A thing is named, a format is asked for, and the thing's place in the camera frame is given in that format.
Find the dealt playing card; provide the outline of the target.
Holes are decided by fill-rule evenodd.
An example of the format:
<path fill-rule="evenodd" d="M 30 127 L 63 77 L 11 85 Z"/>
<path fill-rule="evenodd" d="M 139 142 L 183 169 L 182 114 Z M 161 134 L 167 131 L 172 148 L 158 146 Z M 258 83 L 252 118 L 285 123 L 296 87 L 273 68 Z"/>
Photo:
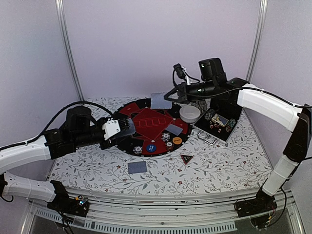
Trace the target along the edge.
<path fill-rule="evenodd" d="M 166 128 L 165 128 L 166 131 L 178 136 L 180 135 L 182 132 L 183 132 L 183 128 L 181 127 L 178 127 L 174 124 L 169 124 Z"/>
<path fill-rule="evenodd" d="M 145 161 L 128 163 L 128 173 L 138 174 L 147 172 L 147 164 Z"/>
<path fill-rule="evenodd" d="M 166 93 L 152 93 L 151 94 L 151 109 L 171 109 L 172 102 L 164 99 Z"/>

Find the blue ten poker chip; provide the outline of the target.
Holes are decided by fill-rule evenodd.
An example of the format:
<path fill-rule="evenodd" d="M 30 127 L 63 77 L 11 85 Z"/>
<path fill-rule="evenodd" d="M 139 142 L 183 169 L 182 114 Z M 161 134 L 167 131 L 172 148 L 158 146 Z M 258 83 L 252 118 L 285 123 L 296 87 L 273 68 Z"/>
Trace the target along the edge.
<path fill-rule="evenodd" d="M 143 152 L 143 147 L 142 146 L 135 146 L 133 148 L 133 153 L 134 155 L 136 156 L 141 156 L 142 155 L 142 152 Z"/>

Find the blue small blind button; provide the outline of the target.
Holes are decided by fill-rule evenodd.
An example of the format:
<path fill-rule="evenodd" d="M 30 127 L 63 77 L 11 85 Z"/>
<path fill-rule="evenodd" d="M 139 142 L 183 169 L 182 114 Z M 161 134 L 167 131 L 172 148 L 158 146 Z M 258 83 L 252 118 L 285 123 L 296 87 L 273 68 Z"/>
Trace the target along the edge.
<path fill-rule="evenodd" d="M 156 146 L 154 144 L 149 144 L 146 146 L 146 151 L 148 153 L 154 153 L 156 151 Z"/>

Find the orange big blind button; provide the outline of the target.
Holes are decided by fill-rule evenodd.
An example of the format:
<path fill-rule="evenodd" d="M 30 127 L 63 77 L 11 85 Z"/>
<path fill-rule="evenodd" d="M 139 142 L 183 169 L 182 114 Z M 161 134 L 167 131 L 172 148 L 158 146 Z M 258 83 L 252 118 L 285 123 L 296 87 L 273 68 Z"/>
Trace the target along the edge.
<path fill-rule="evenodd" d="M 183 140 L 182 140 L 182 138 L 180 138 L 180 137 L 174 137 L 174 138 L 172 139 L 172 142 L 173 142 L 173 144 L 175 144 L 175 145 L 180 145 L 180 144 L 182 144 Z"/>

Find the red hundred poker chip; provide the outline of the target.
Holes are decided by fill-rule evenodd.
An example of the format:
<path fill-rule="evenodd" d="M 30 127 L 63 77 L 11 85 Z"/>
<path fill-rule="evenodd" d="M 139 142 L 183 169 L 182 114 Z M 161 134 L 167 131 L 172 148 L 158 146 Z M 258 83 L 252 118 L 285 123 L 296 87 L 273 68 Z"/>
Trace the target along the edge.
<path fill-rule="evenodd" d="M 174 144 L 172 142 L 166 142 L 166 149 L 167 150 L 172 150 L 174 147 Z"/>

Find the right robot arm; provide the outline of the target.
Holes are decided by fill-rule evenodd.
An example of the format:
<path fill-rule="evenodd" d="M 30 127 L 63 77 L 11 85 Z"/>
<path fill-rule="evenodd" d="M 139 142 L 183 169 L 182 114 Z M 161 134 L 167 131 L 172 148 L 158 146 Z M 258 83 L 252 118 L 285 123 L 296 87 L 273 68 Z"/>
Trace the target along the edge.
<path fill-rule="evenodd" d="M 179 63 L 174 65 L 173 76 L 178 76 L 184 82 L 175 83 L 174 88 L 164 95 L 165 100 L 176 103 L 220 100 L 226 107 L 240 106 L 260 113 L 291 132 L 282 157 L 252 202 L 254 211 L 261 213 L 270 206 L 271 198 L 307 156 L 312 138 L 312 108 L 291 103 L 240 78 L 227 80 L 219 58 L 201 60 L 198 64 L 202 79 L 198 83 L 190 83 L 185 68 Z M 174 93 L 178 98 L 173 100 L 170 96 Z"/>

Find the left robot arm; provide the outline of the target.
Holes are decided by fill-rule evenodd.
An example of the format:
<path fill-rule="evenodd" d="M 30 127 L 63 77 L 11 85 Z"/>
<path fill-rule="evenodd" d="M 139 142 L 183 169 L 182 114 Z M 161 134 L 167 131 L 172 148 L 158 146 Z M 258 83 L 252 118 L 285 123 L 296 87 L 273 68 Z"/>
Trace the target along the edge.
<path fill-rule="evenodd" d="M 10 174 L 8 170 L 35 161 L 57 159 L 85 146 L 98 144 L 101 149 L 107 149 L 134 131 L 131 119 L 103 117 L 95 120 L 91 109 L 71 108 L 59 128 L 45 130 L 39 137 L 0 149 L 0 195 L 53 202 L 67 212 L 73 204 L 61 182 L 31 180 Z"/>

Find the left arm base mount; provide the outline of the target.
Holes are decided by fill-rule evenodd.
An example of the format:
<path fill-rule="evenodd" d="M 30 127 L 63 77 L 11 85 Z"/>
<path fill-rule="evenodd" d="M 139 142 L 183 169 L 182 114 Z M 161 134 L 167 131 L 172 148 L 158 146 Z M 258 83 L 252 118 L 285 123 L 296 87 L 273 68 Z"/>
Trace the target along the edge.
<path fill-rule="evenodd" d="M 70 198 L 61 182 L 51 180 L 50 183 L 54 187 L 55 197 L 51 202 L 47 203 L 47 208 L 62 214 L 70 214 L 80 217 L 87 216 L 90 207 L 88 197 L 78 195 L 75 198 Z"/>

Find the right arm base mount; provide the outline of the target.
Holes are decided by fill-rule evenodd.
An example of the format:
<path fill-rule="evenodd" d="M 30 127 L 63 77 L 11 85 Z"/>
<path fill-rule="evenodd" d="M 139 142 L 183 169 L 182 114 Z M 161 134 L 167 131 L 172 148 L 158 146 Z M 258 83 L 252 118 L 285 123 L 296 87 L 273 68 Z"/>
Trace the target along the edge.
<path fill-rule="evenodd" d="M 257 230 L 267 229 L 268 227 L 277 223 L 283 216 L 286 205 L 287 205 L 287 195 L 285 190 L 281 187 L 280 191 L 284 195 L 284 206 L 281 214 L 276 218 L 277 214 L 277 202 L 274 195 L 269 196 L 262 191 L 262 187 L 256 193 L 253 199 L 239 199 L 234 203 L 234 210 L 237 212 L 238 217 L 246 217 L 251 215 L 258 215 L 264 212 L 267 214 L 250 218 L 251 225 Z"/>

